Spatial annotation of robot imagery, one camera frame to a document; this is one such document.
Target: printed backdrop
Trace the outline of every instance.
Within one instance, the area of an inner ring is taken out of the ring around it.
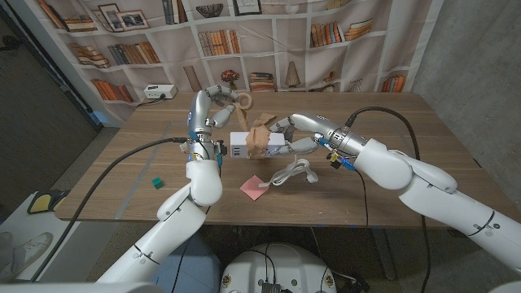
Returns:
[[[121,121],[151,84],[409,92],[443,3],[25,1],[107,114]]]

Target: green cube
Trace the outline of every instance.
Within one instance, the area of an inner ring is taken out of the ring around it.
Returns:
[[[156,189],[163,187],[163,182],[161,181],[161,179],[159,177],[152,179],[152,184],[154,185],[154,187]]]

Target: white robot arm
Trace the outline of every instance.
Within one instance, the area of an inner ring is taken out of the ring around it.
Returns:
[[[239,96],[224,86],[215,85],[201,90],[194,97],[188,116],[189,149],[186,177],[190,183],[170,196],[157,211],[159,222],[143,235],[98,282],[146,282],[160,263],[201,227],[206,214],[199,207],[209,207],[222,195],[219,167],[215,154],[226,155],[222,141],[210,140],[212,127],[223,127],[230,120],[235,106],[208,117],[212,101],[237,101]]]
[[[442,169],[389,151],[374,139],[366,141],[321,116],[296,113],[270,128],[285,133],[287,140],[296,129],[313,137],[288,143],[271,155],[307,154],[324,145],[341,155],[356,156],[354,167],[382,188],[399,190],[407,207],[459,230],[521,274],[521,224],[458,191],[454,178]],[[344,163],[341,157],[338,163]]]

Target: power outlet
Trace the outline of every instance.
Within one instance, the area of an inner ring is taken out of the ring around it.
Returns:
[[[164,98],[173,98],[177,94],[177,89],[175,85],[147,85],[144,92],[149,99],[161,98],[162,94]]]

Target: pink paper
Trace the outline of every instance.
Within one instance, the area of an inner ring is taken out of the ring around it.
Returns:
[[[264,182],[259,177],[253,175],[253,177],[244,182],[240,190],[242,190],[245,194],[247,194],[247,196],[251,197],[253,200],[257,200],[269,189],[269,186],[259,187],[259,184],[261,183]]]

